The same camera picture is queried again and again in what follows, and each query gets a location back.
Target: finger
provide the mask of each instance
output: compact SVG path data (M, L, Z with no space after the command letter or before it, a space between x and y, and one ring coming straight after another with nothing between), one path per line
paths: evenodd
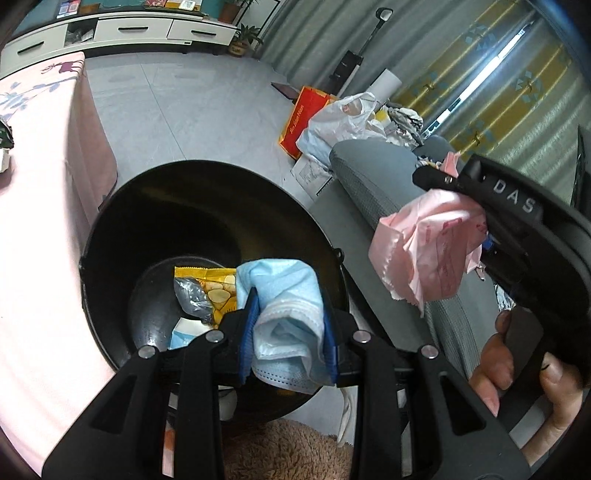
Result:
M551 353L544 355L540 383L553 404L552 415L521 449L530 465L542 457L569 428L583 403L579 370L562 363Z
M509 325L511 324L511 311L510 310L503 310L498 314L495 320L495 329L499 332L503 338L507 334L507 330L509 330Z
M500 333L490 337L482 349L480 367L483 373L502 390L506 390L513 383L513 355L506 347Z
M499 414L499 394L480 366L476 367L468 383L496 417Z

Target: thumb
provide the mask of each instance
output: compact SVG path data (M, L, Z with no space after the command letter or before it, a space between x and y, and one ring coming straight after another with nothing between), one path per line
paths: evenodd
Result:
M583 402L581 375L574 365L562 363L551 353L544 355L540 383L553 404L552 415L521 449L533 465L558 441L579 413Z

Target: pink packaging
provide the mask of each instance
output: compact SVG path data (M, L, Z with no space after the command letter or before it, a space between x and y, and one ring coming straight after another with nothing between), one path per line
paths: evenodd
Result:
M449 152L441 169L457 177L459 154ZM480 261L486 216L471 198L433 189L398 213L379 220L369 260L395 300L418 306L453 297L462 275Z

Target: white cylinder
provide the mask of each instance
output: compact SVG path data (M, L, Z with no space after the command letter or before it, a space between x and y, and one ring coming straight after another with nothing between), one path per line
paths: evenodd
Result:
M385 69L378 78L369 86L368 92L373 93L378 101L379 107L385 104L388 99L400 88L402 82L395 74Z

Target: brown fluffy rug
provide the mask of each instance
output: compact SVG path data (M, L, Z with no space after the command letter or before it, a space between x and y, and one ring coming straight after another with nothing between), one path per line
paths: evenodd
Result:
M227 480L347 480L353 447L293 420L223 435Z

